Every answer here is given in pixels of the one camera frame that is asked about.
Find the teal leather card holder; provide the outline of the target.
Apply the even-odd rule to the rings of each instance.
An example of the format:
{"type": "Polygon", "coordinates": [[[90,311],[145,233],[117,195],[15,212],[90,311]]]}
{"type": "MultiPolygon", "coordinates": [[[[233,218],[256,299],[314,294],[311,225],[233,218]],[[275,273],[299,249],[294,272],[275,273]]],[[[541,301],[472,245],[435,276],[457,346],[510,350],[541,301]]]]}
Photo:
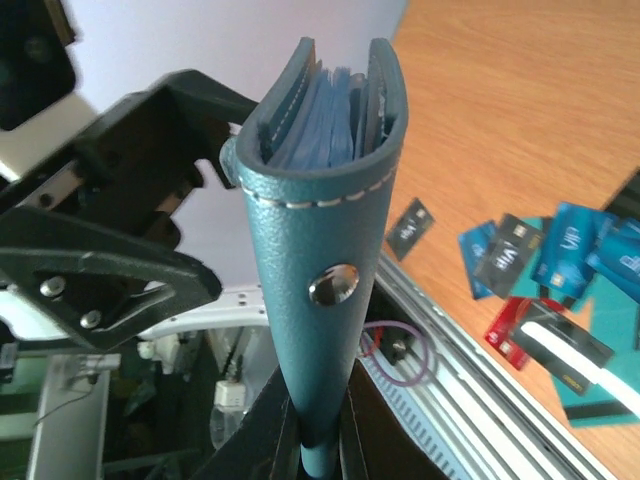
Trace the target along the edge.
{"type": "Polygon", "coordinates": [[[384,38],[368,69],[329,70],[303,38],[221,155],[242,190],[306,474],[330,478],[408,126],[384,38]]]}

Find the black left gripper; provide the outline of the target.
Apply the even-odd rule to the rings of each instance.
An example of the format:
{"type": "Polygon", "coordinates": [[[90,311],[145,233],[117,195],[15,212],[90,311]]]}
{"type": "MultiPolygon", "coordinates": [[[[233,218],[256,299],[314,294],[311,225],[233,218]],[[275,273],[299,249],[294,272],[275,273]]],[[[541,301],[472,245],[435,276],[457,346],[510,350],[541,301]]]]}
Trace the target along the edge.
{"type": "Polygon", "coordinates": [[[172,216],[198,160],[236,187],[221,149],[258,103],[195,69],[150,90],[176,115],[103,117],[2,192],[1,319],[17,339],[106,351],[219,298],[212,270],[162,245],[182,239],[172,216]]]}

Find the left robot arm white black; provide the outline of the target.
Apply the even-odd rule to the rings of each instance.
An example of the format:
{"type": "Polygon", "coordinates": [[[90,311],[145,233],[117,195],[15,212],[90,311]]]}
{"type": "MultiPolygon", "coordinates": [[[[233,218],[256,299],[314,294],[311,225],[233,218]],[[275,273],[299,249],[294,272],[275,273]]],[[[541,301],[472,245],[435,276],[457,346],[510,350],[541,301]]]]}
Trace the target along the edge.
{"type": "Polygon", "coordinates": [[[1,347],[100,354],[266,320],[177,249],[174,213],[254,102],[196,70],[125,97],[1,194],[1,347]]]}

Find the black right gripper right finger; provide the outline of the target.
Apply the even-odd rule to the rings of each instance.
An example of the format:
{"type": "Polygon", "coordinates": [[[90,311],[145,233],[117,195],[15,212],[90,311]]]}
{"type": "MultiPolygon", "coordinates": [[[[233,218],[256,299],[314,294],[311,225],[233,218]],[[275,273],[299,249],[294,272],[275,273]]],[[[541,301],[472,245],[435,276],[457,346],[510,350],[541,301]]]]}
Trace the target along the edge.
{"type": "Polygon", "coordinates": [[[338,453],[339,479],[446,477],[405,432],[359,361],[341,409],[338,453]]]}

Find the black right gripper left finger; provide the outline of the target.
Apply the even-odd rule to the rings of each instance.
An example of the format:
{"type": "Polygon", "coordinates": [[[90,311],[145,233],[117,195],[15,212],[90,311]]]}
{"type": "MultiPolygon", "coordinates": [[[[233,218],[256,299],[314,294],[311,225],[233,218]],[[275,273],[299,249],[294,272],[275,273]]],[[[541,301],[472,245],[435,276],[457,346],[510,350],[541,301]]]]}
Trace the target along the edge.
{"type": "Polygon", "coordinates": [[[290,480],[300,465],[299,421],[275,370],[233,436],[193,475],[196,480],[290,480]]]}

